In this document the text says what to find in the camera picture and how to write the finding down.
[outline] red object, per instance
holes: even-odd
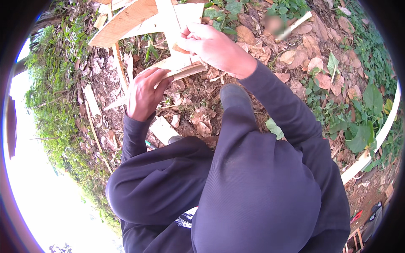
[[[358,211],[358,212],[353,216],[353,218],[350,220],[350,224],[352,224],[355,220],[357,220],[358,218],[360,218],[362,213],[363,213],[363,210]]]

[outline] grass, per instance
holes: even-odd
[[[34,84],[26,93],[26,106],[34,113],[38,136],[57,137],[43,142],[51,164],[77,181],[102,218],[120,234],[118,219],[105,197],[109,176],[101,160],[102,154],[93,158],[80,148],[80,143],[86,139],[75,124],[80,118],[75,85],[79,83],[81,73],[75,70],[74,63],[89,55],[87,42],[92,31],[87,27],[94,21],[95,13],[85,2],[69,4],[62,1],[58,6],[63,7],[55,10],[64,16],[61,25],[48,26],[42,31],[27,61]],[[79,13],[72,14],[65,9],[71,7]],[[89,126],[85,119],[81,119],[80,124]]]

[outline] dirt ground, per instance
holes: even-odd
[[[340,29],[333,14],[329,9],[326,8],[323,1],[318,0],[314,1],[313,3],[311,2],[310,7],[312,8],[313,12],[316,13],[317,16],[322,20],[326,27],[333,28],[338,34],[344,36],[345,32]],[[256,9],[249,9],[249,14],[251,13],[253,16],[261,17],[260,11]],[[274,45],[269,42],[269,37],[263,35],[263,27],[261,27],[261,29],[262,31],[260,33],[257,32],[255,35],[256,38],[262,39],[263,45],[272,47],[272,53],[269,59],[275,61],[273,71],[275,73],[290,73],[290,80],[286,83],[287,85],[292,86],[294,80],[301,80],[307,74],[306,71],[302,71],[300,68],[289,70],[285,65],[277,61],[276,56],[279,52],[287,49],[303,48],[301,42],[302,35],[292,34],[288,38],[287,42],[281,42],[278,45],[279,49],[276,50],[277,48],[274,49]],[[318,37],[318,35],[314,32],[310,32],[309,34],[314,38]],[[317,39],[317,43],[322,54],[320,58],[324,63],[326,62],[325,65],[327,65],[328,62],[329,52],[333,52],[336,58],[341,62],[346,61],[344,59],[346,57],[344,49],[340,48],[332,38],[329,38],[325,43],[321,43],[319,42],[319,39]],[[93,74],[91,77],[87,76],[87,82],[92,85],[93,92],[101,110],[123,95],[119,81],[116,79],[116,70],[110,70],[109,68],[108,59],[111,55],[112,52],[108,52],[104,48],[93,48],[92,55],[90,56],[91,59],[104,58],[104,67],[101,69],[101,72],[99,74]],[[141,70],[143,70],[142,65],[135,62],[135,76]],[[361,74],[359,74],[359,72],[360,70],[355,70],[352,68],[348,61],[342,67],[342,76],[344,76],[346,80],[345,85],[348,87],[357,85],[360,88],[360,91],[363,92],[367,86],[367,81],[361,76]],[[202,72],[171,84],[171,87],[168,88],[166,97],[163,98],[164,101],[161,102],[161,106],[157,109],[156,116],[164,116],[170,123],[173,115],[180,114],[180,125],[176,128],[176,131],[182,136],[197,136],[214,149],[221,129],[223,113],[220,104],[219,90],[222,84],[235,83],[237,81],[227,74],[216,81],[209,81],[209,79],[203,78],[203,75],[207,74],[208,73],[206,72]],[[190,102],[183,102],[179,105],[175,105],[176,102],[173,100],[173,96],[177,94],[177,91],[179,91],[179,96],[182,96],[182,101],[189,99]],[[346,94],[341,94],[339,96],[333,96],[332,94],[331,97],[335,100],[341,99],[341,101],[348,99],[345,97]],[[269,118],[267,112],[260,102],[258,102],[252,95],[251,97],[260,131],[268,132],[265,125],[265,121]],[[102,124],[99,124],[96,127],[99,138],[101,138],[101,136],[108,138],[109,130],[113,131],[117,140],[117,149],[114,151],[107,148],[111,157],[116,156],[120,150],[120,147],[122,146],[124,109],[125,106],[121,106],[119,108],[103,111],[103,118],[106,122],[101,120]],[[206,117],[206,119],[209,121],[209,125],[207,127],[210,128],[210,133],[208,135],[201,134],[201,132],[199,132],[192,123],[191,118],[198,110],[202,110],[204,117]],[[146,140],[157,147],[163,146],[163,144],[151,132],[148,133]],[[336,140],[330,140],[332,158],[337,162],[341,171],[343,171],[343,168],[345,168],[347,165],[350,166],[353,164],[356,160],[355,155],[345,148],[343,142],[343,132],[338,134]],[[119,166],[119,159],[115,159],[114,162],[115,168],[113,168],[113,170]],[[363,210],[361,217],[351,224],[352,231],[361,227],[365,223],[365,221],[371,215],[371,208],[374,204],[378,202],[385,202],[387,198],[385,195],[385,190],[388,185],[395,183],[395,178],[398,175],[399,164],[399,159],[395,158],[392,165],[386,167],[384,170],[374,168],[368,173],[359,173],[357,177],[361,177],[360,179],[352,179],[345,185],[347,196],[349,198],[351,215]],[[369,182],[369,184],[366,187],[361,185],[361,183],[367,182]]]

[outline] right hand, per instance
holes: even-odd
[[[177,44],[237,79],[250,76],[257,66],[257,61],[250,54],[211,26],[188,23]]]

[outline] soil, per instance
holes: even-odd
[[[336,22],[336,19],[332,15],[332,12],[326,8],[325,4],[315,5],[313,3],[310,3],[310,7],[314,11],[314,13],[316,13],[317,16],[322,20],[327,28],[335,29],[338,34],[344,37],[345,32],[340,29],[339,25]],[[310,32],[309,34],[314,38],[317,37],[313,32]],[[321,58],[324,63],[326,62],[327,64],[328,62],[329,52],[333,52],[335,57],[338,60],[341,60],[341,56],[344,53],[343,48],[337,46],[335,42],[330,38],[325,43],[319,42],[319,39],[317,40],[319,49],[322,53]],[[289,46],[288,49],[296,49],[298,45],[302,44],[302,35],[292,34],[288,38],[288,41],[291,42],[292,45]],[[111,54],[111,52],[108,52],[104,48],[93,48],[90,58],[103,57],[104,67],[101,69],[100,74],[93,74],[91,78],[86,77],[87,81],[92,85],[93,92],[101,110],[103,110],[103,108],[116,101],[120,96],[123,95],[123,91],[117,93],[117,90],[119,90],[120,87],[119,81],[115,83],[111,82],[108,77],[108,75],[111,74],[112,71],[106,68],[106,64],[107,59]],[[277,52],[272,51],[270,60],[275,59],[276,55]],[[306,71],[303,72],[300,70],[300,68],[287,70],[286,67],[281,66],[278,63],[275,64],[275,68],[273,71],[278,73],[290,73],[291,78],[290,81],[287,82],[287,85],[291,85],[290,82],[292,79],[301,80],[303,76],[306,75]],[[342,75],[345,77],[345,80],[348,80],[347,82],[349,83],[349,86],[357,84],[361,92],[365,90],[367,86],[366,79],[362,78],[354,68],[349,66],[349,64],[344,64],[341,71]],[[173,105],[173,103],[166,104],[165,102],[163,102],[161,103],[162,107],[157,109],[156,116],[164,116],[170,123],[172,121],[173,115],[180,114],[180,125],[178,128],[176,128],[176,131],[182,136],[197,136],[200,139],[204,140],[208,146],[215,149],[218,135],[221,129],[223,114],[219,98],[219,90],[222,84],[237,83],[237,81],[229,75],[224,75],[222,80],[218,79],[216,81],[210,82],[207,79],[202,79],[203,74],[205,73],[202,72],[183,79],[185,88],[181,92],[181,95],[184,97],[187,96],[192,102],[191,105],[175,106]],[[255,99],[253,95],[250,94],[250,96],[252,98],[254,112],[259,129],[261,132],[268,132],[265,124],[266,120],[269,118],[267,112],[262,104],[260,104],[260,102],[258,102],[258,100]],[[200,106],[212,109],[216,113],[214,117],[210,117],[210,123],[212,126],[211,136],[205,138],[201,134],[199,134],[193,124],[190,123],[192,114],[194,113],[195,109]],[[112,130],[118,140],[118,147],[122,146],[121,143],[123,140],[124,111],[125,106],[121,106],[119,108],[114,108],[102,112],[109,126],[102,124],[96,129],[99,138],[101,138],[101,136],[107,136],[108,130]],[[146,140],[157,147],[164,146],[151,132],[148,133]],[[343,132],[340,132],[338,134],[336,140],[329,141],[331,145],[332,158],[339,165],[342,172],[345,168],[348,168],[355,162],[356,157],[352,152],[350,152],[350,150],[345,149]],[[116,152],[110,151],[110,157],[115,154]],[[357,213],[360,210],[363,210],[361,217],[351,224],[352,231],[361,227],[370,217],[371,208],[374,204],[378,202],[384,203],[387,198],[385,195],[385,189],[388,187],[389,184],[395,182],[395,178],[398,174],[397,168],[399,163],[399,159],[395,159],[395,161],[384,170],[374,168],[374,170],[372,170],[371,172],[364,173],[363,175],[362,173],[359,173],[357,177],[361,176],[364,182],[362,181],[362,179],[352,179],[345,185],[350,203],[351,215]],[[118,166],[119,161],[117,161],[115,168],[112,169],[115,170]],[[369,184],[366,187],[361,185],[361,183],[367,182],[369,182]]]

